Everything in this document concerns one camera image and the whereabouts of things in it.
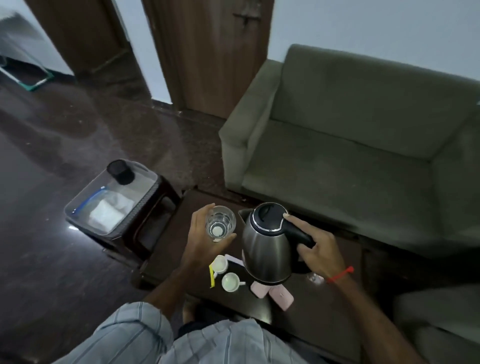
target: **yellow strip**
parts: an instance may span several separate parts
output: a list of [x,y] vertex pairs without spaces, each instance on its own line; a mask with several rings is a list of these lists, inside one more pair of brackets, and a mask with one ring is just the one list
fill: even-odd
[[208,269],[210,270],[210,288],[213,288],[215,287],[215,278],[213,277],[212,266],[208,266]]

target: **red bracelet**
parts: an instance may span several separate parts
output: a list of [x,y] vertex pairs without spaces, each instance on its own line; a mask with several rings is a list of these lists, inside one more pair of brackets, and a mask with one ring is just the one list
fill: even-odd
[[336,276],[333,276],[333,277],[330,277],[329,279],[327,279],[327,283],[332,283],[332,282],[335,282],[337,279],[340,279],[342,278],[344,275],[346,275],[347,273],[353,273],[354,269],[352,266],[349,266],[347,269],[345,269],[343,272],[337,274]]

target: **person's right arm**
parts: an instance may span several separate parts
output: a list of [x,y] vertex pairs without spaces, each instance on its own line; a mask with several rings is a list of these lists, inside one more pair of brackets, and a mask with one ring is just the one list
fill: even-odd
[[[303,244],[297,247],[299,254],[312,272],[327,279],[345,270],[342,254],[332,233],[316,228],[294,216],[284,214],[284,217],[311,235],[316,242],[312,249]],[[361,331],[363,346],[373,364],[426,364],[395,325],[349,275],[344,275],[334,284],[350,304]]]

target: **sofa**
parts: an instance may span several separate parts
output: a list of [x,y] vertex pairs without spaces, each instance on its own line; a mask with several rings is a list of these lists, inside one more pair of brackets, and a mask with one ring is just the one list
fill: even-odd
[[400,295],[394,321],[430,364],[480,362],[480,285]]
[[427,257],[480,246],[480,83],[292,45],[219,135],[226,187]]

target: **kettle spout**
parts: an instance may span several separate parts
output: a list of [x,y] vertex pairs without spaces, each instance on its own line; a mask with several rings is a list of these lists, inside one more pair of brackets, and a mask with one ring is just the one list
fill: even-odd
[[247,220],[248,220],[248,216],[250,216],[250,213],[252,211],[253,211],[253,208],[246,208],[239,211],[241,221],[243,222],[243,227],[245,227],[245,224],[247,223]]

